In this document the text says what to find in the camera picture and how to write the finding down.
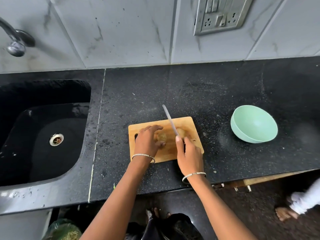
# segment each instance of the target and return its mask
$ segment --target sink drain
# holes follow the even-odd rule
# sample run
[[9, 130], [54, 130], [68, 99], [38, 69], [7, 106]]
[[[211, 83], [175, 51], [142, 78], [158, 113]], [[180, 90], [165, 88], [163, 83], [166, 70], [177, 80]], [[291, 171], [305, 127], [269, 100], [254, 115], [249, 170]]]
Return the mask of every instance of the sink drain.
[[62, 143], [63, 141], [63, 135], [62, 134], [54, 134], [51, 136], [49, 140], [49, 144], [53, 147], [58, 146]]

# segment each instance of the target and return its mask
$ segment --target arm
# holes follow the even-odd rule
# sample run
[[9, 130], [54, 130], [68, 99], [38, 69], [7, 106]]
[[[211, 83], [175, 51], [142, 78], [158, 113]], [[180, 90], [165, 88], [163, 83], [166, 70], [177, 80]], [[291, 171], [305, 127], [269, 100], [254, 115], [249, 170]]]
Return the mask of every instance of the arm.
[[[183, 175], [203, 172], [203, 160], [200, 148], [196, 147], [187, 137], [184, 138], [184, 141], [186, 144], [185, 153], [182, 139], [176, 137], [177, 158], [181, 172]], [[257, 239], [216, 194], [209, 181], [202, 174], [192, 175], [188, 177], [188, 181], [199, 196], [219, 240]]]
[[[165, 145], [164, 142], [155, 143], [153, 140], [155, 131], [162, 128], [154, 125], [142, 129], [136, 138], [134, 153], [154, 157], [159, 147]], [[150, 162], [150, 157], [134, 157], [80, 240], [123, 240], [125, 238], [137, 190]]]

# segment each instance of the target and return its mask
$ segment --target metal switch plate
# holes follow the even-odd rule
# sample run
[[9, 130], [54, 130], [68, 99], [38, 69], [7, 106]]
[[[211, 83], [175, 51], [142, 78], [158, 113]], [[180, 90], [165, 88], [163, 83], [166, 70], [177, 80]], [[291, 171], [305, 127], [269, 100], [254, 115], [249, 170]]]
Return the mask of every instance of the metal switch plate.
[[253, 0], [199, 0], [194, 35], [237, 29]]

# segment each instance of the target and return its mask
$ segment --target forearm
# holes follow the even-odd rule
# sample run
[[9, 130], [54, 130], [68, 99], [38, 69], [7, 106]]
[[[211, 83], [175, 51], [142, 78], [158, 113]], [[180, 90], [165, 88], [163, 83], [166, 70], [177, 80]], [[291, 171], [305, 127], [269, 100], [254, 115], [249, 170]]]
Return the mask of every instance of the forearm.
[[110, 194], [81, 240], [123, 240], [130, 220], [134, 200], [148, 162], [135, 158]]
[[256, 240], [249, 229], [214, 192], [205, 177], [193, 175], [188, 180], [198, 194], [219, 240]]

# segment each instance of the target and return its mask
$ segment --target white clothing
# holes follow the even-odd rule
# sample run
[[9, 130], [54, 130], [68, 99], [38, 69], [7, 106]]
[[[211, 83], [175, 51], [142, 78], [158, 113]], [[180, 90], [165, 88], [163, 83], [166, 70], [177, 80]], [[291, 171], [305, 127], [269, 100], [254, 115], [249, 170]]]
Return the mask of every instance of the white clothing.
[[296, 213], [304, 214], [307, 210], [320, 205], [320, 178], [318, 178], [305, 192], [294, 192], [291, 195], [293, 203], [290, 208]]

